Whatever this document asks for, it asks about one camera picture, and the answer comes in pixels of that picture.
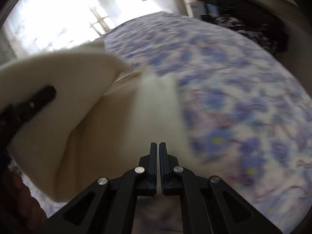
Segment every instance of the finger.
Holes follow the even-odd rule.
[[[32,198],[32,208],[30,211],[30,215],[26,220],[26,225],[29,230],[34,230],[40,225],[41,222],[41,208],[39,202]]]
[[[2,176],[2,184],[4,185],[5,190],[7,190],[8,194],[16,200],[18,196],[18,191],[13,185],[12,173],[9,171],[9,169],[7,169]]]
[[[12,176],[13,186],[18,191],[21,191],[24,187],[23,180],[22,180],[21,176],[18,173],[12,173],[11,176]]]
[[[41,221],[40,221],[40,223],[43,223],[47,219],[48,219],[48,217],[46,216],[46,212],[44,212],[44,210],[41,209]]]
[[[25,185],[18,193],[17,204],[19,213],[23,217],[28,217],[32,209],[32,197],[29,188]]]

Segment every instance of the white cloth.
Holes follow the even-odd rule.
[[[151,142],[165,141],[182,162],[191,158],[173,76],[146,69],[111,87],[129,66],[96,45],[0,68],[0,108],[45,85],[57,90],[9,146],[26,175],[55,201],[72,199],[100,176],[114,178],[136,167]]]

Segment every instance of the silver rivet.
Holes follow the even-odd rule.
[[[144,167],[138,166],[137,168],[135,168],[135,172],[136,173],[143,173],[143,172],[145,172],[145,169],[144,169]]]
[[[99,185],[105,185],[107,181],[108,181],[107,178],[104,177],[98,178]]]
[[[181,173],[181,172],[183,172],[183,167],[182,166],[176,166],[176,167],[174,167],[174,171],[176,173]]]
[[[220,182],[220,178],[217,177],[217,176],[212,176],[212,177],[210,178],[210,182],[211,182],[211,183],[214,183],[214,184],[218,184],[218,183]]]

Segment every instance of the yellow flower center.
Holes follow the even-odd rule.
[[[248,168],[246,171],[247,175],[253,176],[257,173],[257,170],[255,168]]]
[[[213,138],[213,144],[220,145],[222,143],[223,143],[222,137],[215,137],[215,138]]]

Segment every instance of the bedspread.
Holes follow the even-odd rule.
[[[231,30],[165,12],[126,22],[103,40],[134,68],[175,73],[202,176],[221,176],[285,234],[300,223],[312,204],[312,102],[273,56]],[[181,232],[178,204],[139,200],[135,229]]]

